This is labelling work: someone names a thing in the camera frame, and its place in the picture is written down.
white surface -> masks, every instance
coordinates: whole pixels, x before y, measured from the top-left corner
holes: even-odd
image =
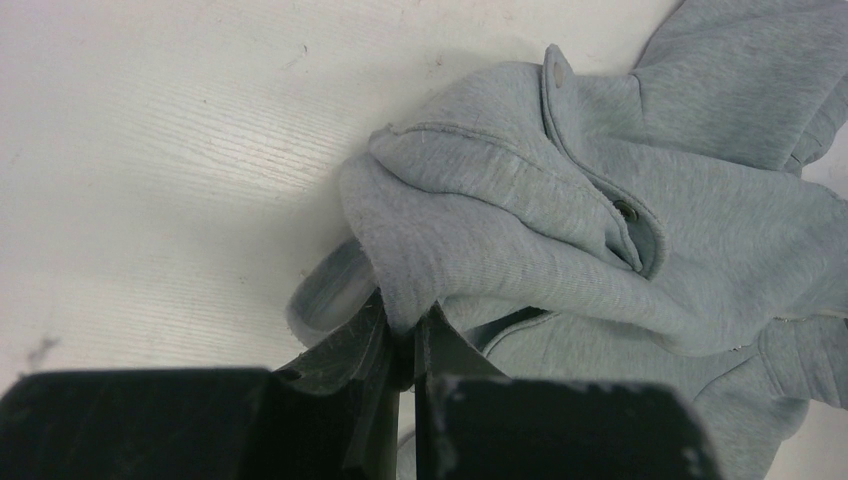
[[[370,131],[548,43],[624,72],[676,3],[0,3],[0,390],[287,362],[285,303],[347,235],[333,171]],[[841,133],[807,174],[848,196]],[[844,478],[848,414],[815,409],[787,447],[770,479]]]

gray fabric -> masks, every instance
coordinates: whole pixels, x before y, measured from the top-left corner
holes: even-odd
[[[846,407],[848,204],[799,178],[848,119],[846,75],[836,0],[688,0],[625,76],[555,46],[474,73],[345,162],[346,261],[398,336],[435,301],[475,334],[553,312],[486,354],[673,385],[727,477],[762,478],[809,400]]]

